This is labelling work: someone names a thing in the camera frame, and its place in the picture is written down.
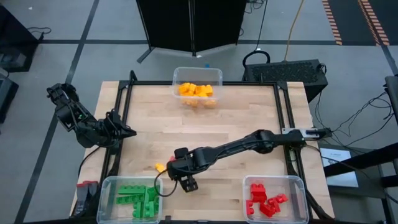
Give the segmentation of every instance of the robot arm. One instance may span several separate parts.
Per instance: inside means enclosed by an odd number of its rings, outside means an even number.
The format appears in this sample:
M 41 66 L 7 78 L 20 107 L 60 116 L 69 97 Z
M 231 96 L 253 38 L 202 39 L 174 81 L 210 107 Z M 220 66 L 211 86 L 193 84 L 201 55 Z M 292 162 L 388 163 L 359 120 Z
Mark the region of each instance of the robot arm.
M 218 147 L 199 147 L 192 151 L 188 151 L 187 148 L 176 149 L 174 151 L 176 160 L 167 163 L 167 173 L 172 180 L 180 182 L 184 191 L 191 192 L 198 189 L 198 184 L 192 175 L 207 170 L 218 159 L 246 150 L 267 154 L 281 145 L 303 147 L 305 140 L 298 129 L 291 130 L 287 134 L 257 130 L 242 139 Z
M 121 122 L 120 115 L 111 110 L 105 119 L 96 120 L 80 103 L 75 87 L 71 84 L 55 84 L 47 88 L 47 97 L 56 105 L 55 114 L 69 132 L 74 130 L 77 141 L 83 147 L 112 147 L 118 140 L 137 133 Z

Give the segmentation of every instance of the red block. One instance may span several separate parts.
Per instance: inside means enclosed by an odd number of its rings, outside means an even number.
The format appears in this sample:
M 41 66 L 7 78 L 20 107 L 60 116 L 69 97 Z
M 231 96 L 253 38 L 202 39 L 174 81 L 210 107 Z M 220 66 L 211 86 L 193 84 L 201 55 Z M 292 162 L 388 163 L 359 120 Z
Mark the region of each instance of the red block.
M 287 202 L 288 198 L 284 194 L 279 194 L 279 195 L 276 196 L 276 201 L 278 203 L 283 203 L 283 202 Z
M 260 211 L 265 214 L 266 216 L 268 216 L 269 218 L 271 218 L 276 210 L 274 207 L 270 206 L 270 205 L 266 205 L 264 203 L 260 203 Z
M 254 214 L 254 209 L 252 208 L 253 202 L 250 200 L 246 200 L 246 214 L 247 215 L 253 215 Z
M 252 184 L 250 188 L 253 202 L 264 203 L 267 200 L 266 189 L 262 184 Z
M 275 212 L 280 212 L 279 203 L 275 198 L 268 199 L 268 204 L 275 208 Z

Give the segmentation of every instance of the concrete floor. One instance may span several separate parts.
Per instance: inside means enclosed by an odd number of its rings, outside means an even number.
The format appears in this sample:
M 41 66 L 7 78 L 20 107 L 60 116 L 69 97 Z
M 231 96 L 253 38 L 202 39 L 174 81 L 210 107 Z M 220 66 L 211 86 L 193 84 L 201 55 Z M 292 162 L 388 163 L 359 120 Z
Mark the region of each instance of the concrete floor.
M 97 0 L 3 0 L 0 1 L 26 27 L 51 27 L 45 39 L 79 40 L 90 10 Z M 262 40 L 286 40 L 299 0 L 270 0 Z M 262 10 L 245 14 L 241 39 L 258 37 Z M 132 0 L 99 0 L 87 39 L 144 40 L 145 33 L 137 6 Z M 293 40 L 333 40 L 321 0 L 306 1 L 292 35 Z M 272 62 L 283 60 L 285 45 L 260 45 Z M 20 88 L 9 116 L 0 126 L 0 223 L 13 223 L 32 176 L 49 129 L 54 105 L 45 89 L 64 82 L 78 48 L 77 44 L 42 44 L 29 72 L 12 73 Z M 224 80 L 238 81 L 241 61 L 255 45 L 241 44 L 226 50 L 185 57 L 155 49 L 141 64 L 136 60 L 147 45 L 86 44 L 80 55 L 72 84 L 81 102 L 94 112 L 102 81 L 125 80 L 134 70 L 140 80 L 171 80 L 176 67 L 220 68 Z M 389 47 L 398 59 L 398 47 Z M 291 45 L 288 60 L 318 58 L 328 67 L 329 85 L 322 94 L 320 113 L 327 126 L 336 128 L 369 99 L 383 92 L 384 77 L 393 75 L 380 47 L 338 45 Z M 255 56 L 248 63 L 261 63 Z M 310 103 L 312 115 L 317 99 Z M 352 137 L 339 134 L 343 143 L 365 136 L 383 124 L 388 110 L 367 108 L 353 124 Z M 397 124 L 392 120 L 382 131 L 354 146 L 377 148 L 396 142 Z M 67 218 L 75 191 L 83 149 L 73 133 L 57 126 L 41 174 L 27 209 L 25 222 Z M 391 167 L 385 170 L 388 174 Z M 398 197 L 398 190 L 391 195 Z M 384 219 L 380 200 L 332 195 L 336 217 L 344 221 L 377 222 Z

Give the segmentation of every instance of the wooden table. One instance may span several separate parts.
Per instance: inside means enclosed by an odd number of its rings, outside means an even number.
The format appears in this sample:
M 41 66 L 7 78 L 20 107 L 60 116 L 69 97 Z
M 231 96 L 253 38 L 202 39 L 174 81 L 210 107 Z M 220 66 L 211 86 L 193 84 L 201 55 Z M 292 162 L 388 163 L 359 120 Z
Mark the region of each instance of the wooden table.
M 296 128 L 311 128 L 312 117 L 302 83 L 288 83 Z M 155 163 L 169 160 L 174 150 L 187 147 L 218 146 L 237 140 L 257 129 L 280 133 L 275 98 L 268 86 L 224 86 L 224 97 L 216 109 L 181 108 L 171 86 L 135 85 L 132 88 L 127 125 L 137 136 L 123 142 L 119 175 L 155 176 Z M 103 82 L 95 111 L 97 119 L 113 108 L 118 82 Z M 123 111 L 126 91 L 121 109 Z M 287 115 L 282 103 L 285 122 Z M 308 144 L 317 146 L 316 142 Z M 100 149 L 83 165 L 78 182 L 100 180 L 105 150 Z M 309 191 L 327 214 L 334 217 L 319 152 L 302 150 L 303 168 Z M 194 176 L 199 189 L 185 193 L 178 185 L 175 193 L 164 198 L 163 215 L 173 220 L 244 220 L 242 180 L 245 175 L 286 175 L 284 150 L 260 155 L 246 151 L 220 159 L 207 171 Z M 162 176 L 164 193 L 174 186 L 167 174 Z

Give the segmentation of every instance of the plastic bin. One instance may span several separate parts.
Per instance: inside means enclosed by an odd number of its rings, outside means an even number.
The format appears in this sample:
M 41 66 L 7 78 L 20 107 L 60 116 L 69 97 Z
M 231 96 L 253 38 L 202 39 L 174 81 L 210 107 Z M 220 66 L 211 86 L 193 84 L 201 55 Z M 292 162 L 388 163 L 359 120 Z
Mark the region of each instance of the plastic bin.
M 119 195 L 118 190 L 122 185 L 145 185 L 154 186 L 155 177 L 107 177 L 101 188 L 101 197 L 99 199 L 97 222 L 99 224 L 113 223 L 158 223 L 162 218 L 163 198 L 159 197 L 159 212 L 153 218 L 134 218 L 132 204 L 116 204 L 116 198 L 127 196 Z M 157 185 L 160 185 L 160 193 L 163 192 L 162 179 L 157 179 Z
M 271 218 L 265 216 L 259 209 L 260 203 L 253 203 L 253 215 L 246 213 L 246 200 L 251 200 L 251 184 L 263 184 L 267 198 L 285 194 L 289 199 L 280 203 L 280 212 Z M 308 223 L 308 207 L 305 199 L 304 183 L 297 176 L 263 176 L 247 175 L 243 179 L 243 215 L 248 223 Z
M 183 83 L 193 83 L 196 85 L 211 85 L 213 96 L 203 98 L 198 96 L 180 96 L 178 88 Z M 198 106 L 213 108 L 218 104 L 222 97 L 223 72 L 218 68 L 188 68 L 178 67 L 174 70 L 173 76 L 173 96 L 180 99 L 184 104 L 190 100 L 198 100 Z

